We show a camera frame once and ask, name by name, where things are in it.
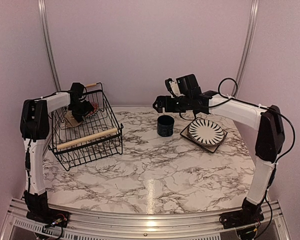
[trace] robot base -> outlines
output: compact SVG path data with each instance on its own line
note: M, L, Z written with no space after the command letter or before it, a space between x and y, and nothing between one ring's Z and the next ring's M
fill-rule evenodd
M225 212L220 215L220 223L223 225L224 229L238 228L249 224L257 223L265 219L262 211L257 211L254 216L249 219L243 220L243 211L230 211Z
M47 218L47 217L42 217L42 216L39 216L35 213L32 213L32 212L28 211L28 213L26 214L26 218L30 219L30 220L33 220L33 221L36 221L36 222L47 224L47 225L51 224L51 222L53 220L61 218L61 219L63 219L63 221L60 222L57 226L60 226L60 227L63 227L63 228L67 227L68 221L69 221L69 212L62 211L62 210L57 210L57 209L52 209L52 208L49 209L49 212L50 212L51 217Z
M256 227L251 226L251 227L246 227L244 229L240 229L236 231L236 235L241 239L241 240L251 240L255 239L257 232L254 231Z

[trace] dark blue cup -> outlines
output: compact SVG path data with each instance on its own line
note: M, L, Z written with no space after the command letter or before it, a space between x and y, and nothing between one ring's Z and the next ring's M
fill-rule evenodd
M170 137L174 134L175 120L172 116L162 115L157 119L157 133L161 137Z

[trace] black cable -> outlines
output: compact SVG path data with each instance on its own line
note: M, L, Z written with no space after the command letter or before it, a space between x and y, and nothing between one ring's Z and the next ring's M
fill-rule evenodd
M222 83L225 82L226 80L231 80L231 81L233 81L233 83L235 84L234 95L236 95L237 92L238 92L238 84L237 84L237 82L236 82L233 78L231 78L231 77L227 77L227 78L223 79L223 80L219 83L219 86L218 86L218 94L219 94L221 97L223 97L223 98L225 98L225 99L228 99L227 96L223 95L223 94L220 92L220 87L221 87ZM270 111L270 112L272 112L272 113L274 113L274 114L277 114L277 115L279 115L280 117L282 117L282 118L283 118L284 120L286 120L287 123L290 125L291 130L292 130L292 135L293 135L293 136L292 136L292 144L291 144L291 146L289 147L289 149L288 149L287 151L285 151L284 153L282 153L282 154L275 160L275 162L274 162L275 164L278 162L279 159L281 159L283 156L285 156L286 154L288 154L288 153L292 150L292 148L295 146L295 142L296 142L296 131L295 131L295 128L294 128L292 122L291 122L286 116L284 116L284 115L281 114L280 112L277 112L276 110L272 109L271 107L263 107L263 106L259 106L259 105L257 105L257 104L254 104L254 103L251 103L251 102L247 102L247 101L243 101L243 100L239 100L239 99L236 99L236 98L229 98L228 100L226 100L226 101L224 101L224 102L221 102L221 103L216 104L216 105L213 105L213 106L209 106L208 108L219 107L219 106L221 106L221 105L223 105L223 104L225 104L225 103L227 103L227 102L229 102L229 101L231 101L231 100L237 101L237 102L239 102L239 103L247 104L247 105L250 105L250 106L253 106L253 107L256 107L256 108L260 108L260 109L263 109L263 110Z
M186 119L181 115L181 112L179 112L179 117L182 118L183 120L187 120L187 121L194 121L196 120L196 117L194 117L194 119Z
M27 148L27 150L26 150L26 154L25 154L25 156L27 157L27 155L29 155L30 153L29 153L29 150L30 150L30 144L31 144L31 141L32 141L32 139L30 139L29 140L29 143L28 143L28 148ZM30 193L30 186L31 186L31 184L30 184L30 170L26 170L26 173L27 173L27 175L28 175L28 193Z
M61 227L61 234L60 234L60 236L58 236L55 240L59 240L59 239L61 239L62 238L62 235L64 234L64 228L60 225L60 227Z
M268 206L269 206L269 208L270 208L270 212L271 212L270 221L268 222L268 225L265 227L265 229L263 229L263 231L262 231L258 236L256 236L254 239L260 238L260 236L261 236L261 235L269 228L269 226L270 226L270 224L271 224L271 222L272 222L272 218L273 218L273 216L274 216L272 207L271 207L270 203L269 203L268 200L267 200L267 191L265 192L264 200L266 201L266 203L268 204Z

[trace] cable tie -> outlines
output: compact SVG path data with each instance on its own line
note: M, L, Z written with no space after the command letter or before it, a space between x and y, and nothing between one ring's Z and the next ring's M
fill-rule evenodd
M228 97L228 99L234 99L235 97L234 96L231 96L229 94L226 95Z

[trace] purple wall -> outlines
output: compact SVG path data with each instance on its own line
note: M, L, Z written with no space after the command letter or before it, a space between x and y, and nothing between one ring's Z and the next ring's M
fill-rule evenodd
M251 1L48 0L62 89L103 82L114 105L151 105L164 80L195 73L203 90L235 77Z
M261 0L252 51L244 76L240 99L264 105L275 104L294 124L296 144L279 161L277 176L270 189L278 199L291 239L300 239L300 0ZM251 153L256 135L240 127ZM291 130L285 124L286 144Z
M23 101L54 92L37 1L0 1L0 228L25 184Z

